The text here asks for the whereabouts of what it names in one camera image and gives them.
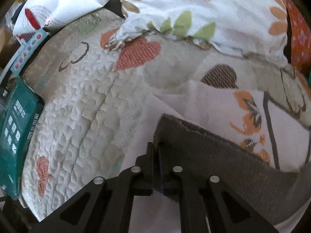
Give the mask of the red floral bed sheet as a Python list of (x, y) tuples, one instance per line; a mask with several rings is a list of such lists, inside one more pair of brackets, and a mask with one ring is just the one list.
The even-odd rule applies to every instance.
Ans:
[(310, 74), (310, 28), (292, 0), (286, 0), (287, 46), (284, 54), (288, 62), (306, 78)]

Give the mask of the white floral pillow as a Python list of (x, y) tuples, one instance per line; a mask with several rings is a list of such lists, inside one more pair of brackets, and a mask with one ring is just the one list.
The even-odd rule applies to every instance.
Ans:
[(107, 46), (118, 48), (148, 31), (212, 45), (232, 56), (257, 56), (285, 66), (285, 0), (120, 0), (124, 23)]

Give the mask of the quilted heart pattern bedspread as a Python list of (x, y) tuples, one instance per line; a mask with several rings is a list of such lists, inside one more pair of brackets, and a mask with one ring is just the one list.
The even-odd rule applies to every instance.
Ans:
[(304, 126), (310, 96), (287, 65), (224, 55), (148, 33), (118, 50), (105, 43), (123, 24), (100, 9), (53, 36), (24, 72), (45, 103), (23, 167), (21, 201), (43, 220), (96, 176), (117, 175), (152, 94), (180, 94), (191, 81), (268, 93)]

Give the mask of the teal strip with coloured shapes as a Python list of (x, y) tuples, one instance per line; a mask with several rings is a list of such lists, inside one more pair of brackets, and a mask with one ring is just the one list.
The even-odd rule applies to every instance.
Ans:
[(19, 39), (23, 41), (21, 46), (22, 49), (18, 51), (18, 55), (10, 68), (14, 75), (17, 76), (20, 74), (34, 52), (49, 36), (50, 34), (43, 28), (40, 28), (34, 33), (21, 35), (21, 38)]

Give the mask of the white garment with grey trim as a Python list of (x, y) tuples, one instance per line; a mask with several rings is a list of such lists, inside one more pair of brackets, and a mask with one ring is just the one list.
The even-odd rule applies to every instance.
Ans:
[(310, 204), (310, 130), (268, 93), (191, 81), (180, 94), (152, 94), (122, 166), (160, 137), (180, 164), (223, 179), (279, 232), (293, 230)]

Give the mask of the white paper bag red print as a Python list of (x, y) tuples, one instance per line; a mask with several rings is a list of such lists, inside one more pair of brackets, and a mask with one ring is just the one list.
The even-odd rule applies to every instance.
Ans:
[(65, 25), (104, 7), (109, 0), (27, 0), (14, 24), (13, 34), (20, 36), (40, 28), (56, 32)]

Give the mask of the green plastic package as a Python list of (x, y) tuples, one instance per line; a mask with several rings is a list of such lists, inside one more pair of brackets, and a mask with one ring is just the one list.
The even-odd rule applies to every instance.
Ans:
[(19, 197), (25, 158), (43, 108), (43, 99), (17, 77), (1, 116), (1, 187), (13, 200)]

